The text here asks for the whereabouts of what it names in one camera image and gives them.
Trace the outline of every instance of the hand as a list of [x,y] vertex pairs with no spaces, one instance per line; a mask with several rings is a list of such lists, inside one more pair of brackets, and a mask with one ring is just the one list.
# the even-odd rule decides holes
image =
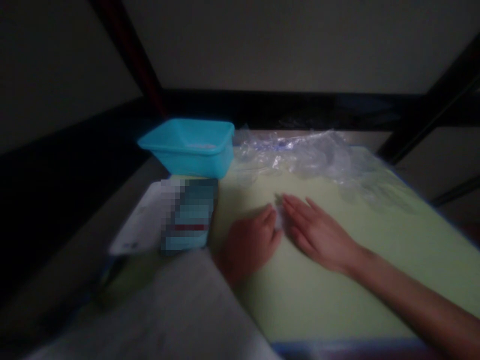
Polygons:
[[283,195],[283,208],[292,220],[289,229],[295,244],[323,267],[348,273],[366,251],[330,215],[310,198]]
[[274,254],[283,232],[275,231],[277,212],[271,204],[251,219],[237,220],[231,226],[219,253],[213,257],[230,286],[244,280]]

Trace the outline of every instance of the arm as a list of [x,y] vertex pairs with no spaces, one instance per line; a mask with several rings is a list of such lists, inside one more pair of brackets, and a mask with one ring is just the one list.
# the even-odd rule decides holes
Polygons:
[[296,245],[325,268],[355,280],[455,359],[480,359],[480,320],[358,245],[312,200],[291,195],[283,207]]

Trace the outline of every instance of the blue edge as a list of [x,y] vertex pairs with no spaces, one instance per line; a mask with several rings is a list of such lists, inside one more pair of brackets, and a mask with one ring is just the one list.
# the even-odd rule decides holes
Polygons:
[[[364,148],[367,151],[367,148],[360,145],[352,145],[352,147],[359,147]],[[399,178],[409,189],[412,189],[409,184],[407,184],[395,171],[392,167],[388,167],[397,178]],[[422,199],[425,203],[429,204],[429,202],[419,195],[415,190],[412,189],[415,194]],[[452,227],[456,229],[456,227],[446,219],[436,208],[429,206],[435,211],[439,216],[441,216],[447,223],[449,223]],[[467,236],[463,235],[468,239],[468,241],[480,252],[480,245],[472,241]],[[110,256],[107,264],[101,271],[99,278],[101,279],[105,273],[107,273],[111,266],[116,261],[115,256]],[[84,300],[82,301],[82,305],[86,305],[92,296],[89,294],[87,295]],[[73,320],[75,315],[80,310],[81,306],[79,306],[75,311],[72,312],[70,319]],[[287,342],[273,342],[270,344],[272,349],[279,355],[301,355],[301,354],[311,354],[313,353],[343,353],[348,351],[355,351],[355,352],[368,352],[368,353],[376,353],[376,352],[385,352],[385,351],[395,351],[395,350],[415,350],[415,351],[426,351],[429,347],[420,339],[420,338],[377,338],[377,339],[368,339],[368,340],[359,340],[359,339],[341,339],[341,340],[332,340],[332,341],[322,341],[322,340],[303,340],[303,341],[287,341]]]

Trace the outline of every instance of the left hand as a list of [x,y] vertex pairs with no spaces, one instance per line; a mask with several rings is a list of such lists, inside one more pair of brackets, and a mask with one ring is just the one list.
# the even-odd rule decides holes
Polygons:
[[277,212],[271,204],[256,217],[235,221],[213,260],[230,286],[235,286],[265,265],[282,238],[275,231]]

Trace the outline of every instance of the white cloth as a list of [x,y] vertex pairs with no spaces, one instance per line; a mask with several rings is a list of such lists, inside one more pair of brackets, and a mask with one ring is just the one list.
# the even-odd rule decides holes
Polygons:
[[28,360],[279,359],[206,250],[161,269],[145,289]]

